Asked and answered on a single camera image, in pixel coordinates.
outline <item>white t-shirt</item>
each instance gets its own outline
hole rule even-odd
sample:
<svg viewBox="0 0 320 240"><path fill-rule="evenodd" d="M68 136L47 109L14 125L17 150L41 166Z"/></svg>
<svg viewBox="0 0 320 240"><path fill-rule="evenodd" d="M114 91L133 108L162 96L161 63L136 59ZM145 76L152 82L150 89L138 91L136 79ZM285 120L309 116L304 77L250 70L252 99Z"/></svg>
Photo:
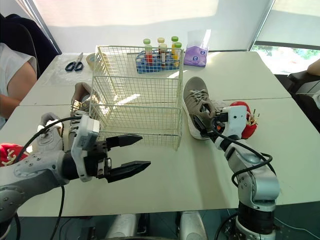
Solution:
<svg viewBox="0 0 320 240"><path fill-rule="evenodd" d="M11 50L0 42L0 94L8 97L8 83L26 62L31 64L37 74L37 60L34 56ZM5 122L5 118L0 116L0 129Z"/></svg>

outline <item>black scissors handle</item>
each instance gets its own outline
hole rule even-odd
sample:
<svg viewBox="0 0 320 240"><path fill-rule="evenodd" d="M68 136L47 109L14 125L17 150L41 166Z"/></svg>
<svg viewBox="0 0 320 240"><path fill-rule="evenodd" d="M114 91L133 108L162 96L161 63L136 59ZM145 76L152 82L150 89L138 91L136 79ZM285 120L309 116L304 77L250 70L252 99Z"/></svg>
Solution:
<svg viewBox="0 0 320 240"><path fill-rule="evenodd" d="M70 62L64 70L66 70L67 72L71 72L72 70L78 72L80 70L82 70L84 68L84 65L81 61L79 61L77 64L75 61Z"/></svg>

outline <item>white table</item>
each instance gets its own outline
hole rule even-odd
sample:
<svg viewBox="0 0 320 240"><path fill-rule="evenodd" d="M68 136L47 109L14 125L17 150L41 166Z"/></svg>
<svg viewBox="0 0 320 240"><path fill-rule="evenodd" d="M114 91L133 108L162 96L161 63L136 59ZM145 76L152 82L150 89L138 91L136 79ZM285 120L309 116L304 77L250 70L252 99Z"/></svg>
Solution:
<svg viewBox="0 0 320 240"><path fill-rule="evenodd" d="M258 128L248 142L274 159L272 165L281 189L277 204L320 201L317 191L319 133L290 98L246 102L260 113ZM17 107L0 131L0 142L24 145L46 112L67 117L69 106ZM169 147L132 145L114 148L109 156L114 167L134 160L152 163L143 172L114 183L104 179L86 183L78 179L71 181L66 186L63 216L238 207L237 188L231 182L232 172L223 152L209 140L192 138L185 114L177 151ZM60 199L61 190L53 189L27 201L18 213L20 216L57 216Z"/></svg>
<svg viewBox="0 0 320 240"><path fill-rule="evenodd" d="M93 75L86 55L82 59L82 71L65 71L65 66L77 55L56 56L20 105L69 105L74 85L78 82L90 84ZM211 52L206 67L184 66L183 82L193 76L206 82L209 95L216 100L291 97L256 52Z"/></svg>

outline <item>white wire basket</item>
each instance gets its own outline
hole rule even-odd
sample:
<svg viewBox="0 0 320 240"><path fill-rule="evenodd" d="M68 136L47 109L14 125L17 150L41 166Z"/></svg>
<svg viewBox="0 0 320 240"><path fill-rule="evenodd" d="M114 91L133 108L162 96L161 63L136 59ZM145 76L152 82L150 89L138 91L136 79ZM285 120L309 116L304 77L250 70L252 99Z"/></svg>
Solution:
<svg viewBox="0 0 320 240"><path fill-rule="evenodd" d="M143 137L144 145L179 147L182 132L183 49L152 61L144 47L98 46L89 114L100 121L100 138Z"/></svg>

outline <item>blue test tube rack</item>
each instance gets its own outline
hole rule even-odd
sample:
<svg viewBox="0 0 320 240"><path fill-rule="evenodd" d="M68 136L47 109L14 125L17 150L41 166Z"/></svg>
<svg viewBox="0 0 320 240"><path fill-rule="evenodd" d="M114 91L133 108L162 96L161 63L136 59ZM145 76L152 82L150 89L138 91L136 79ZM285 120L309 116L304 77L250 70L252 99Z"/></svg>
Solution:
<svg viewBox="0 0 320 240"><path fill-rule="evenodd" d="M171 51L167 51L165 54L165 67L161 66L161 57L158 50L152 51L152 64L147 62L145 51L139 52L135 58L136 70L140 74L178 70L180 66L179 64L176 66L178 62L178 60L174 60Z"/></svg>

